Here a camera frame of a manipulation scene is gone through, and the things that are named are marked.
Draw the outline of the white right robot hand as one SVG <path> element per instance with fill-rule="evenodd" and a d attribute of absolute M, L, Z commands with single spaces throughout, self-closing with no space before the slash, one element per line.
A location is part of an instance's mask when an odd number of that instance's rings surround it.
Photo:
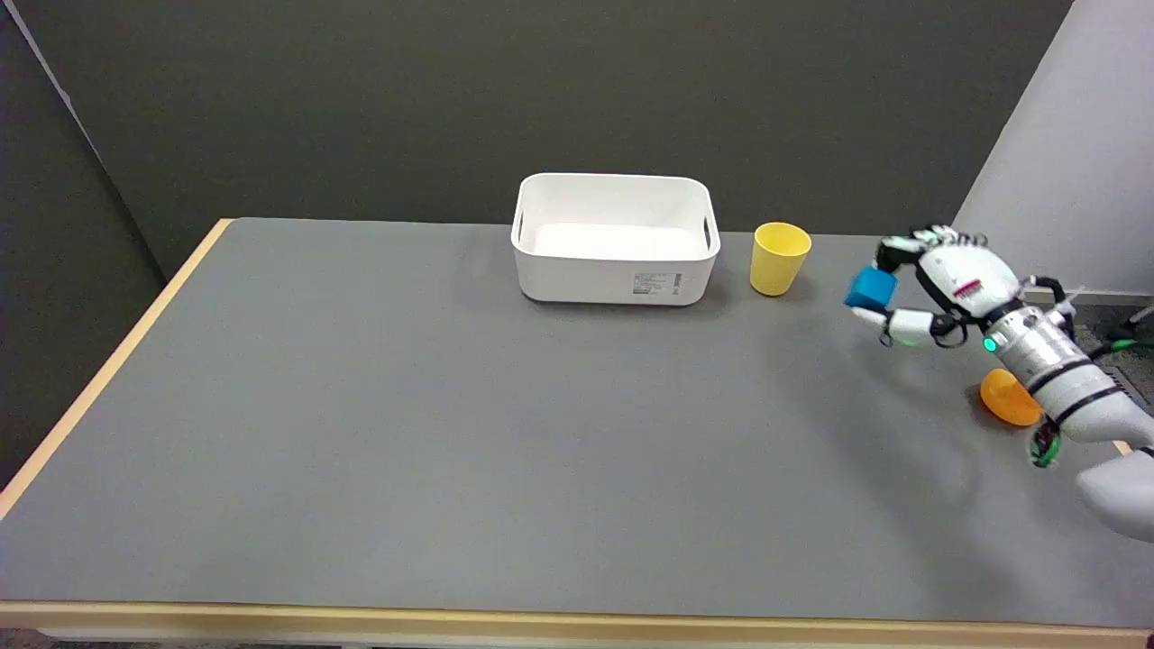
<path fill-rule="evenodd" d="M 914 268 L 938 312 L 891 307 L 897 275 L 906 266 Z M 1025 307 L 1021 281 L 989 249 L 986 236 L 946 225 L 882 238 L 872 263 L 852 279 L 844 304 L 877 329 L 882 345 L 932 343 L 943 349 L 961 346 L 971 324 L 986 330 Z"/>

